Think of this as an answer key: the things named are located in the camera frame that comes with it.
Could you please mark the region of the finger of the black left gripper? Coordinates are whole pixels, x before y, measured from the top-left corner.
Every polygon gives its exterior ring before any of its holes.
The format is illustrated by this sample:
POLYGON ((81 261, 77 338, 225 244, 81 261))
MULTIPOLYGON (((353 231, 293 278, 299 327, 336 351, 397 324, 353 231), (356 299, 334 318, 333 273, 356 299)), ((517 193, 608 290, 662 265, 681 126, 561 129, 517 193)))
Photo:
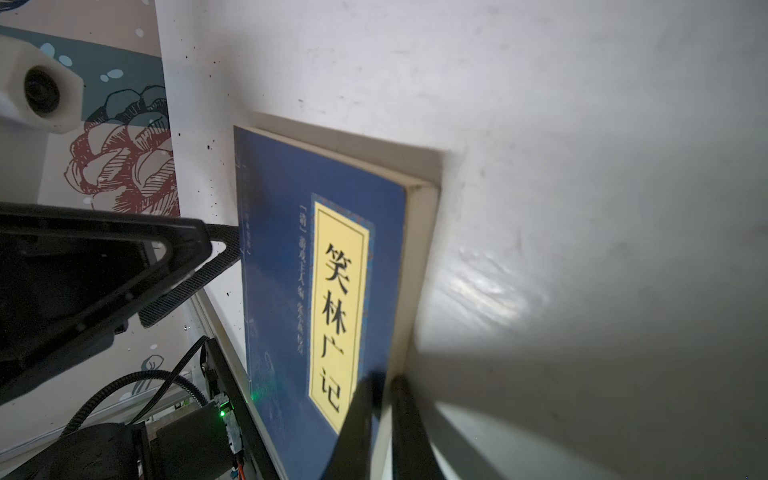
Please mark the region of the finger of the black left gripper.
POLYGON ((197 219, 2 203, 2 403, 108 349, 211 253, 197 219))
POLYGON ((209 239, 222 243, 224 250, 141 309, 138 316, 144 328, 151 328, 160 322, 240 260, 240 234, 237 226, 207 224, 206 230, 209 239))

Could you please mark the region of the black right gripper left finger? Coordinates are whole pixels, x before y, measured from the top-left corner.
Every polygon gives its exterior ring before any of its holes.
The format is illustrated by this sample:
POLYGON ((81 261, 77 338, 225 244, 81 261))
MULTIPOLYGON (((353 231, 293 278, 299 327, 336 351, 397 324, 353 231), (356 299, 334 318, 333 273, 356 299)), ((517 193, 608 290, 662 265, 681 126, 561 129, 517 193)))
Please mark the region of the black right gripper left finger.
POLYGON ((384 374, 373 372, 357 384, 322 479, 368 480, 375 423, 380 420, 384 374))

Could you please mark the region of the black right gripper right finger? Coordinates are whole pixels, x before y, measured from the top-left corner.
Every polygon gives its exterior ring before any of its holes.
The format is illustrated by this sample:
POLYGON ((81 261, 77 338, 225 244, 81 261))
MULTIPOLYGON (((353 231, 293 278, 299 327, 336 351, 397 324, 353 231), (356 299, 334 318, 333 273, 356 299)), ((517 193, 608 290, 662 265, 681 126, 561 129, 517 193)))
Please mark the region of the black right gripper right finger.
POLYGON ((404 375, 393 379, 391 400, 392 477, 395 480, 445 480, 404 375))

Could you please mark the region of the navy book yellow label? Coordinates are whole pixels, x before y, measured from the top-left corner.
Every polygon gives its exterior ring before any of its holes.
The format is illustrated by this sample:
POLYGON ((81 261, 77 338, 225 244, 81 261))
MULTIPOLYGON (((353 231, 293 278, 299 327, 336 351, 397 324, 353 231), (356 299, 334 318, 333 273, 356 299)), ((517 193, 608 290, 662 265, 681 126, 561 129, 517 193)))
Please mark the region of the navy book yellow label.
POLYGON ((380 474, 438 186, 257 128, 234 150, 250 396, 283 474, 322 476, 362 383, 380 474))

